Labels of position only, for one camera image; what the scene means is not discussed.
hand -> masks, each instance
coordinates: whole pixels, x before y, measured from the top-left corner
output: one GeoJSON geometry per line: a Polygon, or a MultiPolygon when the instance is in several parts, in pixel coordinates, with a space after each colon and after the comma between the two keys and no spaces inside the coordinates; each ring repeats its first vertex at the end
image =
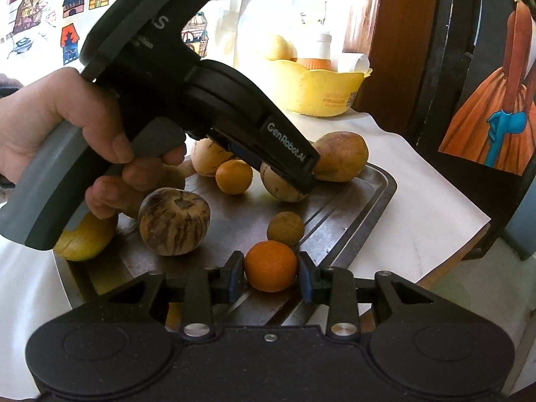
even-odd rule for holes
{"type": "Polygon", "coordinates": [[[0,99],[0,174],[17,183],[48,134],[63,120],[82,128],[87,143],[111,163],[126,163],[121,177],[97,178],[86,203],[99,218],[113,216],[153,189],[163,163],[181,164],[186,147],[162,158],[134,158],[114,95],[63,68],[0,99]]]}

white tablecloth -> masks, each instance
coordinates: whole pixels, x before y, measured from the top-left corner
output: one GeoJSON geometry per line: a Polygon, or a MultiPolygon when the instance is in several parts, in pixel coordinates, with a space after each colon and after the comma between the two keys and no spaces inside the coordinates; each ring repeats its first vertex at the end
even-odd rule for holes
{"type": "MultiPolygon", "coordinates": [[[[370,162],[387,170],[398,190],[350,269],[372,277],[391,270],[418,281],[465,245],[489,220],[400,136],[371,116],[348,112],[331,119],[288,114],[309,140],[331,131],[361,134],[370,162]]],[[[24,348],[31,333],[69,310],[52,252],[33,251],[0,237],[0,396],[35,397],[24,348]]],[[[311,322],[322,323],[321,308],[311,322]]]]}

baking tray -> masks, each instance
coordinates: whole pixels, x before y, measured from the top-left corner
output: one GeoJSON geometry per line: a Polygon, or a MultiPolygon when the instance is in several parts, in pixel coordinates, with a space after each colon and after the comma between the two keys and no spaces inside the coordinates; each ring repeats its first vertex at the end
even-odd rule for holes
{"type": "MultiPolygon", "coordinates": [[[[306,251],[316,265],[348,268],[397,188],[390,174],[367,164],[351,182],[319,182],[304,201],[289,204],[270,196],[257,172],[245,194],[229,196],[213,178],[197,175],[190,161],[181,167],[187,176],[186,190],[210,205],[211,222],[203,243],[186,256],[158,256],[142,242],[136,222],[122,215],[118,233],[100,256],[81,263],[56,258],[71,305],[80,305],[147,271],[173,277],[193,267],[223,266],[233,251],[246,254],[266,240],[270,219],[286,210],[297,213],[306,224],[296,251],[306,251]]],[[[226,324],[281,325],[304,324],[313,311],[302,303],[295,283],[270,294],[248,287],[236,304],[215,307],[214,313],[217,322],[226,324]]]]}

small round fruit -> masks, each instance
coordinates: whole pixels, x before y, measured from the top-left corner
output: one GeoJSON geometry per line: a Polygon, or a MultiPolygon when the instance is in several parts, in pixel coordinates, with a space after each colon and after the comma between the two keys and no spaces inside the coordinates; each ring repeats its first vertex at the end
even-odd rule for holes
{"type": "Polygon", "coordinates": [[[288,247],[296,246],[305,233],[302,218],[296,213],[281,212],[277,214],[268,225],[266,237],[288,247]]]}
{"type": "Polygon", "coordinates": [[[289,60],[291,58],[291,48],[286,39],[274,33],[257,35],[255,51],[259,56],[268,60],[289,60]]]}
{"type": "Polygon", "coordinates": [[[62,232],[54,252],[72,262],[96,257],[114,237],[118,219],[117,214],[108,219],[99,219],[93,213],[88,213],[77,229],[62,232]]]}
{"type": "Polygon", "coordinates": [[[192,192],[162,188],[141,203],[139,232],[149,249],[162,256],[193,251],[205,238],[210,223],[208,203],[192,192]]]}
{"type": "Polygon", "coordinates": [[[240,195],[253,181],[253,169],[240,159],[228,160],[216,171],[216,183],[223,193],[240,195]]]}
{"type": "Polygon", "coordinates": [[[313,147],[320,160],[313,173],[317,180],[345,183],[353,180],[368,161],[368,148],[363,137],[350,131],[323,135],[313,147]]]}
{"type": "Polygon", "coordinates": [[[298,261],[292,249],[272,240],[257,243],[244,259],[248,281],[260,291],[286,289],[296,279],[297,269],[298,261]]]}
{"type": "Polygon", "coordinates": [[[290,184],[277,175],[266,163],[261,165],[261,180],[266,190],[274,198],[285,202],[298,202],[307,195],[299,193],[290,184]]]}
{"type": "Polygon", "coordinates": [[[233,156],[212,139],[201,139],[194,143],[190,155],[192,166],[199,175],[213,177],[219,166],[233,156]]]}

yellow basket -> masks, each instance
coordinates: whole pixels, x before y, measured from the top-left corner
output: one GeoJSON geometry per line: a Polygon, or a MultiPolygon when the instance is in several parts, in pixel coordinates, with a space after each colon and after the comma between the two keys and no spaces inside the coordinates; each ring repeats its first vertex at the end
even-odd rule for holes
{"type": "Polygon", "coordinates": [[[290,60],[263,61],[259,87],[279,108],[310,116],[330,117],[346,112],[361,83],[372,72],[337,73],[309,70],[290,60]]]}

